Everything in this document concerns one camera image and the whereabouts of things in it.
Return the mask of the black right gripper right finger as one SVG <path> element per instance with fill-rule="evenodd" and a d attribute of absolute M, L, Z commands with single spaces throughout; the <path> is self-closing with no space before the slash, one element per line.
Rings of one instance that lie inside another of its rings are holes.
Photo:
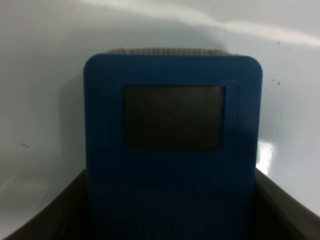
<path fill-rule="evenodd" d="M 255 172 L 253 240 L 318 240 L 320 217 L 260 170 Z"/>

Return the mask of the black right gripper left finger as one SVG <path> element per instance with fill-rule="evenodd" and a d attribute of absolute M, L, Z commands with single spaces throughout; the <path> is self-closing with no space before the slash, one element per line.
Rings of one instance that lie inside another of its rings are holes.
<path fill-rule="evenodd" d="M 90 240 L 86 171 L 6 240 Z"/>

